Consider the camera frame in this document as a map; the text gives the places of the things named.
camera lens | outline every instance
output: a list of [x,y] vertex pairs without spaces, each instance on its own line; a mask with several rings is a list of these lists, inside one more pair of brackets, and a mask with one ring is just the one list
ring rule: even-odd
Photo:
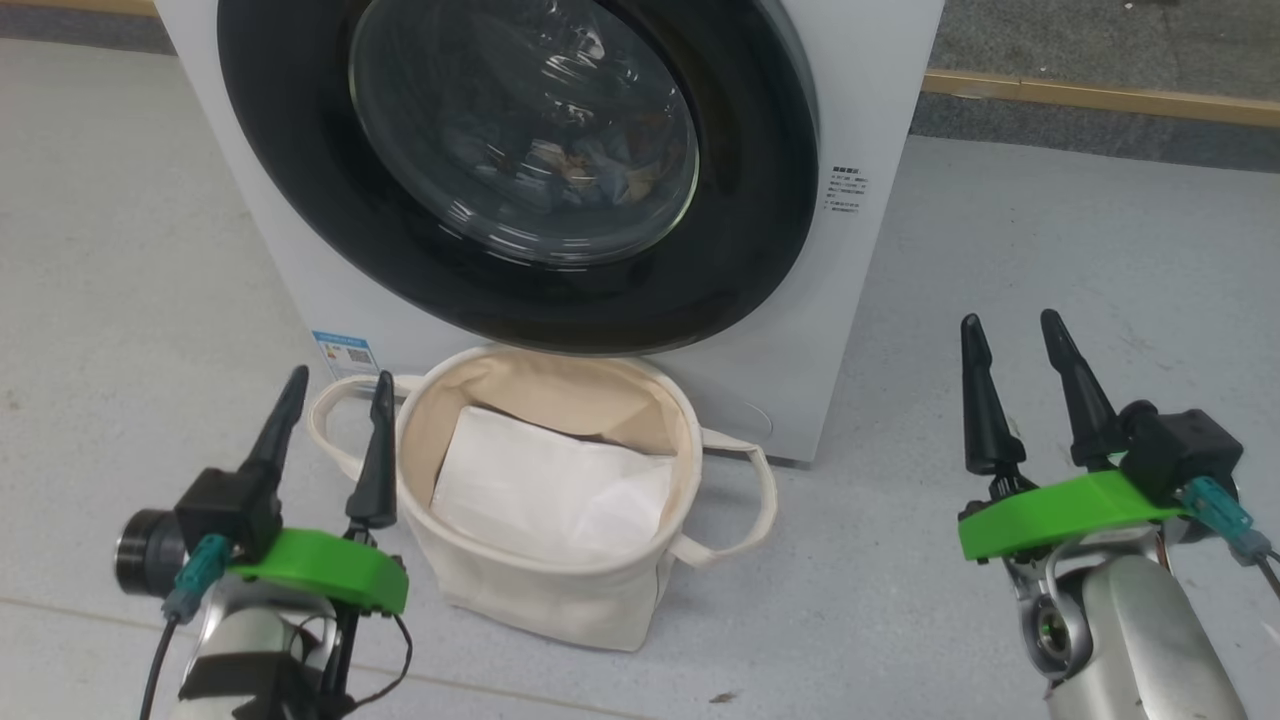
[[115,582],[128,594],[165,597],[186,557],[178,516],[172,510],[140,510],[115,542]]

laundry basket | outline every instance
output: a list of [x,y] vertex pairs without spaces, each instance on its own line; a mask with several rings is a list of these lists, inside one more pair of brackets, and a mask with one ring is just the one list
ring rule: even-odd
[[[339,400],[375,379],[332,384],[307,415],[311,437],[352,479],[360,477],[361,461],[329,441],[325,420]],[[705,568],[737,555],[764,541],[777,516],[777,483],[760,447],[701,428],[685,393],[640,360],[485,346],[426,375],[396,377],[396,392],[406,398],[396,423],[401,518],[426,553],[445,601],[499,623],[575,644],[637,650],[676,560]],[[671,456],[671,491],[653,539],[607,561],[547,562],[443,521],[431,498],[460,413],[468,406],[564,436]],[[742,542],[719,551],[681,532],[701,482],[704,447],[746,454],[760,482],[755,525]]]

energy label sticker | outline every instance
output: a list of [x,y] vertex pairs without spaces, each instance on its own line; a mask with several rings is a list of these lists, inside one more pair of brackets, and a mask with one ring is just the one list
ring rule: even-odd
[[369,350],[369,343],[358,337],[347,337],[333,333],[312,332],[320,352],[324,352],[324,361],[329,364],[329,372],[334,379],[349,378],[351,375],[376,375],[378,361],[374,352]]

wooden trim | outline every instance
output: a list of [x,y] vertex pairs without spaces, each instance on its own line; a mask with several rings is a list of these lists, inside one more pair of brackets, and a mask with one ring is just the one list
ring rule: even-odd
[[1270,100],[1102,87],[961,70],[927,70],[920,90],[957,97],[1015,100],[1240,126],[1280,127],[1280,102]]
[[159,18],[151,0],[0,0],[13,5],[38,5],[41,8],[67,8],[72,10],[92,10],[95,13],[115,13],[119,15],[147,15]]

basket handle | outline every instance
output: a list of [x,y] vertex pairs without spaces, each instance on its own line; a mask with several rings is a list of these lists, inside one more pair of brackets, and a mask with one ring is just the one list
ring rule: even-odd
[[[408,397],[411,392],[422,384],[421,375],[396,375],[396,397]],[[360,469],[365,461],[338,448],[329,441],[329,413],[338,402],[358,395],[362,389],[369,389],[378,384],[376,375],[352,375],[343,378],[316,397],[307,410],[307,434],[320,446],[320,450],[338,464],[344,475],[356,480],[360,479]]]
[[676,536],[668,550],[694,568],[707,568],[760,544],[764,538],[769,537],[773,521],[778,518],[778,480],[773,477],[773,469],[769,468],[769,461],[764,457],[764,450],[760,446],[704,428],[703,447],[746,454],[760,480],[760,515],[756,516],[755,525],[742,542],[724,550],[710,550],[684,533]]

